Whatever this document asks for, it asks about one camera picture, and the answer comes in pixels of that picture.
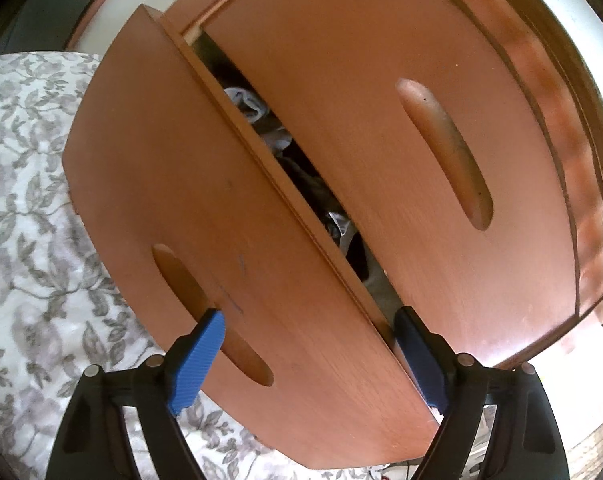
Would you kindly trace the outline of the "grey floral bed sheet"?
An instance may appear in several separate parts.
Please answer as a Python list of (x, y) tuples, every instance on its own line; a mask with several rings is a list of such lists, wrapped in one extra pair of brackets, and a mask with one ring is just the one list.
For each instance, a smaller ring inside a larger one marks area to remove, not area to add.
[(41, 479), (90, 365), (138, 366), (158, 346), (70, 204), (62, 151), (100, 59), (0, 55), (0, 455)]

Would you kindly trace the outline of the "clothes inside drawer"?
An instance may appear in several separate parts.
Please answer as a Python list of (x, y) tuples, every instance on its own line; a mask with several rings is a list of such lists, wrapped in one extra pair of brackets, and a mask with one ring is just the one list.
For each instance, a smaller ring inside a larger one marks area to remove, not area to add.
[(295, 187), (323, 224), (350, 268), (387, 321), (403, 306), (387, 274), (376, 260), (356, 223), (270, 105), (207, 32), (194, 41), (193, 51), (240, 110)]

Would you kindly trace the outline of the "wooden drawer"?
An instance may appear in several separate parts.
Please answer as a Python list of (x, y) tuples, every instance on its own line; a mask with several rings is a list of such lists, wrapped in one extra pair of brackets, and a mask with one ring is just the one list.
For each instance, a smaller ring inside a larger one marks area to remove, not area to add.
[(438, 425), (371, 296), (194, 53), (140, 6), (77, 111), (74, 208), (160, 346), (215, 307), (228, 342), (205, 393), (303, 466), (425, 454)]
[[(576, 310), (573, 236), (547, 140), (500, 55), (450, 0), (232, 0), (205, 24), (355, 222), (402, 301), (484, 364), (527, 360)], [(462, 209), (403, 109), (423, 84), (493, 203)]]

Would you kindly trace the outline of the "wooden nightstand cabinet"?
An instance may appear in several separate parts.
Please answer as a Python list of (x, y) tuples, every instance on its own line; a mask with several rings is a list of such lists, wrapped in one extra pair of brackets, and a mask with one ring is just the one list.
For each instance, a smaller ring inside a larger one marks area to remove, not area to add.
[[(164, 17), (190, 40), (205, 32), (206, 22), (230, 1), (175, 0)], [(603, 181), (592, 144), (594, 135), (603, 132), (603, 107), (587, 87), (585, 66), (541, 0), (450, 1), (487, 38), (524, 92), (564, 193), (574, 245), (576, 310), (540, 342), (538, 352), (603, 304)], [(492, 197), (460, 130), (423, 84), (402, 78), (397, 92), (467, 218), (476, 229), (487, 229)]]

